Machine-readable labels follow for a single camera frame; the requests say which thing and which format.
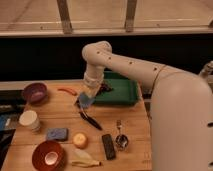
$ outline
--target green cutting board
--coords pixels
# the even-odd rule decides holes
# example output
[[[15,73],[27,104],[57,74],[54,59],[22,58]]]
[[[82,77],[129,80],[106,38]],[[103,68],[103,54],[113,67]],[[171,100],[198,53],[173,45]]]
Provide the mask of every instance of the green cutting board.
[[[110,92],[103,92],[95,97],[95,104],[134,105],[138,101],[138,86],[117,73],[105,72],[104,82],[113,88]]]

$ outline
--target wooden tabletop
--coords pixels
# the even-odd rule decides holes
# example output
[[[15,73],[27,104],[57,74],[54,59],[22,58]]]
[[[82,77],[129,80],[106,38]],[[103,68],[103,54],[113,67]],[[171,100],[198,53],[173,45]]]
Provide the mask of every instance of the wooden tabletop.
[[[68,141],[60,142],[66,152],[66,162],[61,170],[104,170],[104,171],[150,171],[151,166],[151,138],[150,125],[143,100],[140,99],[134,106],[101,106],[92,105],[87,113],[96,119],[103,130],[99,131],[78,113],[74,105],[77,96],[58,91],[60,87],[71,87],[81,92],[83,83],[48,83],[48,98],[37,105],[27,104],[25,110],[35,110],[41,121],[41,130],[33,133],[19,125],[14,134],[11,146],[5,158],[2,171],[34,171],[32,154],[38,144],[45,141],[48,128],[68,128]],[[125,151],[117,151],[116,159],[106,160],[101,136],[111,134],[113,139],[118,135],[116,121],[122,121],[122,133],[128,136],[129,145]],[[89,144],[85,149],[94,159],[102,162],[102,166],[80,168],[72,166],[69,161],[74,156],[72,137],[77,132],[85,133]]]

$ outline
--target blue sponge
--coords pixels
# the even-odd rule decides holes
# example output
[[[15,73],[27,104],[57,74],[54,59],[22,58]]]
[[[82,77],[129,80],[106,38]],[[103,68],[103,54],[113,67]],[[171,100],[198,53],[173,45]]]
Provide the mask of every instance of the blue sponge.
[[[46,140],[66,141],[67,139],[67,128],[50,128],[47,130]]]

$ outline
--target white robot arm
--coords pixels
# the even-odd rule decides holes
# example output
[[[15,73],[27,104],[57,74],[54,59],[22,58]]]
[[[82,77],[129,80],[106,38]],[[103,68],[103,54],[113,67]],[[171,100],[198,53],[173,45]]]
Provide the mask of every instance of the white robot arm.
[[[91,92],[103,81],[105,67],[152,92],[153,171],[213,170],[213,94],[203,78],[113,54],[105,41],[86,45],[82,54],[87,62],[84,83]]]

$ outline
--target black remote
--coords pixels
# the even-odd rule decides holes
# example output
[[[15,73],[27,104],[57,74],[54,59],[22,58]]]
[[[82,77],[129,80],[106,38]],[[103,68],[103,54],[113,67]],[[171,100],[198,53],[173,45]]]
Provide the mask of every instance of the black remote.
[[[110,134],[102,135],[102,142],[104,145],[104,150],[107,160],[112,160],[115,158],[115,149],[112,142],[112,137]]]

